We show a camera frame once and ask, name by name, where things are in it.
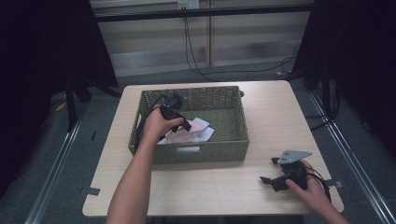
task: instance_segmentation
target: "forearm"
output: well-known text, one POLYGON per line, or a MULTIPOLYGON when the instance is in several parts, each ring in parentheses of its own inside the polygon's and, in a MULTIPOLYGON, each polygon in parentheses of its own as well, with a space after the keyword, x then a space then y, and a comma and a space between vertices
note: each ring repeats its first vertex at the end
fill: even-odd
POLYGON ((156 141, 143 138, 110 203, 106 223, 145 223, 156 141))
POLYGON ((328 224, 347 224, 348 221, 332 205, 323 206, 318 213, 326 220, 328 224))

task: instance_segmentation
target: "table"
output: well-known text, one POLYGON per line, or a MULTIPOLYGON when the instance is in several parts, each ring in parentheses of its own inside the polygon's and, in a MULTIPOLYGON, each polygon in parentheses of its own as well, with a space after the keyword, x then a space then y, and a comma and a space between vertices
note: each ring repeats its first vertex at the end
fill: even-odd
MULTIPOLYGON (((260 176, 283 175, 271 158, 283 150, 312 151, 306 158, 325 179, 331 176, 304 119, 289 82, 252 81, 128 86, 111 125, 83 213, 106 216, 112 195, 132 159, 128 142, 140 92, 143 90, 239 86, 250 144, 244 162, 204 162, 154 165, 150 217, 303 215, 310 209, 291 190, 274 192, 260 176)), ((331 187, 332 203, 344 209, 338 191, 331 187)))

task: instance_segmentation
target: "woven basket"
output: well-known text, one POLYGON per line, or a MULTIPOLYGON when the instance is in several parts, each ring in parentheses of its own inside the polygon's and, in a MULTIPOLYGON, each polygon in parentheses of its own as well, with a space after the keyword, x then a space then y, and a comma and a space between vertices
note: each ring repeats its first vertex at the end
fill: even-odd
MULTIPOLYGON (((142 116, 159 96, 170 96, 173 91, 142 91, 128 146, 133 154, 134 135, 142 116)), ((239 87, 191 88, 180 92, 187 99, 178 112, 186 119, 206 120, 215 132, 207 142, 157 145, 154 163, 243 161, 249 141, 239 87), (181 150, 186 147, 199 150, 181 150)))

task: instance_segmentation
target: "power outlet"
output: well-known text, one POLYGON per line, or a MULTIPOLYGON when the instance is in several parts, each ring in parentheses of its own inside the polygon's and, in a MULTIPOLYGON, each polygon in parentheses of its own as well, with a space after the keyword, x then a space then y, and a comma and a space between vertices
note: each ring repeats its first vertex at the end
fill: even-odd
POLYGON ((177 8, 178 9, 187 9, 189 8, 189 1, 177 1, 177 8))
POLYGON ((199 0, 189 0, 188 9, 198 9, 199 8, 199 0))

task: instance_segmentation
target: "cord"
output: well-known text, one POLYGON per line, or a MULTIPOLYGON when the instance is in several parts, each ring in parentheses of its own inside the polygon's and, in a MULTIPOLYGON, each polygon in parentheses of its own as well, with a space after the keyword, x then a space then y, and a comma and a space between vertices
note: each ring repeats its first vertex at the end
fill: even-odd
POLYGON ((143 126, 146 122, 146 119, 149 117, 152 111, 154 111, 156 108, 159 106, 155 106, 158 104, 158 102, 162 99, 166 99, 166 95, 161 95, 160 97, 157 98, 157 100, 154 102, 154 104, 146 111, 146 113, 143 115, 142 119, 139 122, 139 125, 137 126, 136 132, 134 134, 134 153, 136 153, 137 148, 139 147, 140 144, 140 135, 142 134, 143 126))
POLYGON ((320 182, 320 184, 322 185, 322 187, 324 189, 324 193, 326 194, 327 198, 331 202, 332 201, 332 196, 330 195, 330 188, 329 188, 329 186, 327 186, 327 184, 324 181, 324 179, 321 176, 321 174, 318 171, 316 171, 313 168, 311 168, 311 167, 305 167, 305 169, 312 170, 312 171, 314 171, 315 173, 318 174, 318 175, 315 175, 315 174, 306 173, 307 175, 313 176, 314 178, 316 178, 320 182))
POLYGON ((192 50, 191 38, 190 38, 190 26, 189 26, 189 22, 188 22, 187 18, 184 18, 184 29, 185 29, 185 37, 186 37, 186 58, 187 58, 187 64, 189 65, 189 68, 190 68, 190 70, 192 72, 201 75, 203 78, 205 78, 206 80, 209 80, 209 81, 218 82, 217 80, 214 80, 214 79, 211 79, 209 77, 206 77, 206 76, 209 76, 209 75, 223 74, 223 73, 258 73, 258 72, 266 72, 266 71, 274 70, 274 69, 276 69, 278 67, 282 67, 282 71, 284 73, 284 66, 283 65, 286 64, 286 63, 291 62, 291 59, 296 58, 296 57, 288 57, 288 58, 283 59, 279 65, 276 65, 276 66, 273 66, 273 67, 269 67, 269 68, 266 68, 266 69, 260 69, 260 70, 244 70, 244 71, 233 70, 233 71, 204 73, 198 68, 198 65, 197 65, 196 60, 195 60, 194 52, 192 50), (193 59, 193 62, 194 62, 196 70, 194 70, 191 67, 191 64, 190 64, 189 54, 188 54, 188 43, 190 44, 190 52, 191 52, 191 56, 192 56, 192 59, 193 59))
MULTIPOLYGON (((335 118, 338 115, 339 109, 340 109, 340 104, 341 104, 341 99, 340 99, 340 88, 338 85, 335 86, 335 93, 333 96, 333 100, 332 100, 332 107, 333 110, 330 112, 330 119, 328 121, 324 121, 323 123, 319 124, 316 127, 311 128, 311 131, 314 131, 316 129, 319 129, 325 125, 330 124, 331 122, 333 122, 335 120, 335 118)), ((321 114, 321 115, 314 115, 314 116, 305 116, 307 119, 323 119, 324 117, 326 117, 326 114, 321 114)))

